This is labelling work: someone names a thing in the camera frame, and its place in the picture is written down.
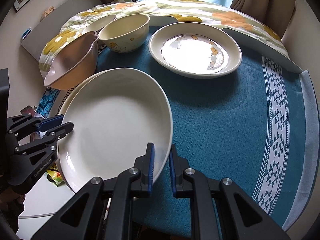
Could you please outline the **person's left hand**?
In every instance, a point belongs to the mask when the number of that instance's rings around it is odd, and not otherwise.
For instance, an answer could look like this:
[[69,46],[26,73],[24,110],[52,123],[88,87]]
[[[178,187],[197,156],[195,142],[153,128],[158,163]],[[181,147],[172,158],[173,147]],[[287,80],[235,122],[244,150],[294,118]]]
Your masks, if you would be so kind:
[[7,188],[1,193],[1,210],[8,210],[9,203],[13,202],[19,209],[23,209],[25,194],[17,194],[13,189]]

